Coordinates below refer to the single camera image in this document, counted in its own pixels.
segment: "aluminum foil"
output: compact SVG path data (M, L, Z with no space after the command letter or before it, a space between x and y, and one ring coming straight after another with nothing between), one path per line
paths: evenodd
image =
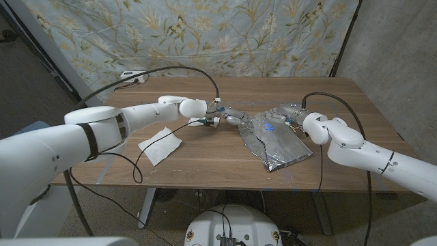
M269 172L303 161L312 154L285 121L285 116L274 108L250 116L248 124L238 125L244 144Z

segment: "patterned backdrop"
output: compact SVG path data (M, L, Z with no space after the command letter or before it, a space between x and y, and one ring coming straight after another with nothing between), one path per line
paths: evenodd
M96 90L124 70L327 77L358 0L23 0ZM168 70L151 76L199 76ZM110 91L99 95L105 100Z

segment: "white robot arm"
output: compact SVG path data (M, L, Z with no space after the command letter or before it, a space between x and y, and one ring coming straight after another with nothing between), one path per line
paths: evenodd
M206 114L204 100L161 96L158 103L123 109L102 106L65 115L65 123L0 140L0 236L13 237L30 201L58 174L103 152L122 153L128 137L157 122Z
M328 120L298 105L280 105L278 112L301 125L315 144L331 140L328 157L335 163L380 174L437 202L437 166L365 141L340 118Z

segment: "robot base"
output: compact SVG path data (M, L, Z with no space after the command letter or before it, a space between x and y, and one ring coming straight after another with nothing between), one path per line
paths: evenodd
M223 211L224 205L215 206L211 210ZM265 214L249 206L227 204L224 214L231 224L231 236L226 218L212 211L204 211L189 225L185 246L228 246L231 245L262 245L282 246L278 227Z

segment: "wooden table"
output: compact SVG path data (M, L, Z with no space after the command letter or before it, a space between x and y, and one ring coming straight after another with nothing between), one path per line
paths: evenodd
M300 102L309 92L328 92L340 96L358 114L368 141L384 148L416 156L408 144L376 109L358 86L350 79L289 79L289 78L216 78L220 96L229 106L250 115L276 107L281 103ZM159 96L175 95L214 100L214 87L207 78L149 78L147 83L118 90L107 101L117 108L155 103ZM327 115L339 116L351 127L358 129L354 118L339 102L312 96L307 109ZM136 160L138 143L149 139L165 126L171 130L188 122L180 116L175 122L151 125L134 133L128 140L125 155ZM313 151L306 160L292 166L267 172L262 162L244 145L237 126L225 120L217 128L184 127L175 133L183 142L164 161L154 167L145 155L139 161L144 181L136 184L132 179L132 165L116 157L108 168L101 185L163 187L179 189L255 189L313 191L320 181L320 147L309 137L299 135ZM324 174L322 191L366 191L366 171L338 165L326 155L324 146ZM84 185L95 185L106 162L81 163L74 166L74 175ZM55 185L63 185L64 177L58 176ZM399 185L380 177L373 179L374 191L405 191Z

